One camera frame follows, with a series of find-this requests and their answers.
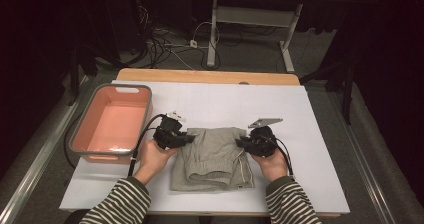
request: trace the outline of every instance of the metal rail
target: metal rail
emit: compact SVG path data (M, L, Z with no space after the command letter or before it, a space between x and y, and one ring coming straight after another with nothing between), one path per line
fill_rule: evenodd
M368 165L367 160L365 159L364 154L362 153L361 147L359 146L358 140L356 139L355 133L352 130L350 125L347 125L344 117L340 113L340 103L337 99L337 94L331 92L328 94L330 98L330 102L336 111L336 115L340 120L348 138L349 138L349 148L351 153L353 154L356 166L359 170L359 173L362 176L365 187L368 190L368 194L371 198L371 201L374 204L375 210L377 212L378 217L383 224L396 224L396 221L393 218L393 215L387 205L386 199L384 197L384 193L382 192L378 181L376 180L374 174L371 171L370 166Z
M85 83L87 80L88 78L85 76L81 83ZM53 156L54 151L56 150L57 144L59 143L62 134L66 130L68 123L72 119L75 110L78 108L83 96L84 95L79 95L74 104L70 106L68 110L66 110L56 130L54 130L54 132L49 136L41 150L38 152L34 162L31 164L18 188L16 188L15 193L1 213L1 224L14 223L16 221L19 213L24 208L34 188L37 186L38 181L43 175L44 170L49 164L49 161Z

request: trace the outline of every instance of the white paper sheet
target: white paper sheet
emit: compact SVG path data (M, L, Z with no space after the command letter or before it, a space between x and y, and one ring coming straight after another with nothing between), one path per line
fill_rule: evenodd
M303 86L114 83L149 86L153 93L152 116L177 111L186 118L186 122L182 123L182 131L188 127L248 129L248 125L258 118L283 118L283 122L270 127L287 146L296 181L308 194L315 210L318 213L349 213L346 198ZM158 126L159 122L153 122L151 127ZM152 138L153 132L148 132L147 137ZM232 192L170 191L173 163L174 158L147 185L152 198L150 212L268 213L264 199L268 182L250 156L249 163L256 187ZM93 164L81 159L60 208L75 210L94 207L107 196L118 178L126 176L127 171L127 165Z

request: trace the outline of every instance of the pink container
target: pink container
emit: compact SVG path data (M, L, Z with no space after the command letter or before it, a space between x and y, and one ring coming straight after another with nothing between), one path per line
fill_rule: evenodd
M152 109L147 86L102 85L91 97L70 149L88 162L129 164Z

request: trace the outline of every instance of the folded clothing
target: folded clothing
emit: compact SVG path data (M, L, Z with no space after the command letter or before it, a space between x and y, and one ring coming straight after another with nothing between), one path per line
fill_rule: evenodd
M193 143L181 148L171 175L171 190L212 191L253 188L253 176L236 139L246 130L230 127L189 128Z

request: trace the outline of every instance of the striped shirt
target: striped shirt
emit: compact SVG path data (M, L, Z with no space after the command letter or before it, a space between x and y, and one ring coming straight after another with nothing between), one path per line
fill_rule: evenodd
M303 188L288 176L267 186L265 200L274 224L321 223Z
M150 202L149 192L137 179L120 179L109 195L91 209L80 223L140 224Z
M273 224L321 223L302 187L290 177L281 177L268 185L265 199ZM120 179L80 223L140 224L150 202L149 192L137 179Z

